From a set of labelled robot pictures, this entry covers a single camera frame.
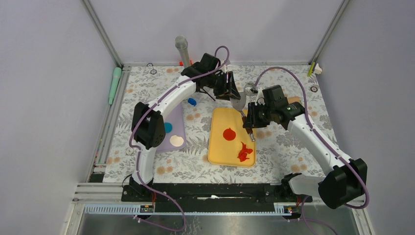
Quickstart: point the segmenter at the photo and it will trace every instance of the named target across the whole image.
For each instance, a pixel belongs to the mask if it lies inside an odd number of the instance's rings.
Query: metal floor
[[[359,234],[352,210],[340,207],[332,210],[326,206],[305,206],[307,218],[319,219],[331,225],[339,235]],[[308,235],[312,234],[303,221],[287,222],[281,216],[255,215],[192,215],[187,216],[184,232],[169,232],[153,225],[138,223],[128,215],[85,214],[82,218],[79,235]],[[154,215],[148,220],[164,226],[178,228],[182,225],[181,216]],[[333,232],[310,222],[319,235],[332,235]]]

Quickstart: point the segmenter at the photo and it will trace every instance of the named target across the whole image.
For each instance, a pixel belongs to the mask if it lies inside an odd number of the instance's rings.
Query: white clip
[[[323,70],[322,70],[322,68],[320,68],[319,63],[316,63],[316,66],[314,67],[314,73],[315,74],[320,74],[322,72],[323,72]]]
[[[227,71],[228,71],[228,65],[230,64],[231,62],[228,60],[228,62],[225,64],[225,65],[223,65],[223,67],[221,68],[222,69],[222,71],[224,72],[224,73],[226,73]]]

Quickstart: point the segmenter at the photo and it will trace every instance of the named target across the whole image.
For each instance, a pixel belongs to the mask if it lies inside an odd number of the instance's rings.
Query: mint green object
[[[113,104],[114,97],[116,93],[116,89],[118,87],[118,81],[121,77],[121,68],[116,67],[113,72],[113,82],[111,83],[111,89],[110,89],[110,100],[108,101],[109,104]]]

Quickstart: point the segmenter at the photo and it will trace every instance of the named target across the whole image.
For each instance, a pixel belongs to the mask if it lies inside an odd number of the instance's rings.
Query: yellow tray
[[[236,138],[228,141],[223,137],[223,132],[226,129],[232,129],[236,133]],[[246,144],[247,148],[253,150],[248,154],[245,161],[241,162],[238,154],[242,149],[242,143]],[[216,108],[213,110],[212,126],[210,128],[209,152],[207,159],[209,162],[216,165],[230,165],[251,167],[256,162],[256,142],[251,142],[245,129],[242,128],[241,114],[235,109]]]

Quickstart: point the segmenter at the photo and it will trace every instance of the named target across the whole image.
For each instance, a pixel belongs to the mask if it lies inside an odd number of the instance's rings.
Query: red circle
[[[236,133],[228,128],[223,132],[223,138],[225,138],[227,141],[232,141],[236,138]]]

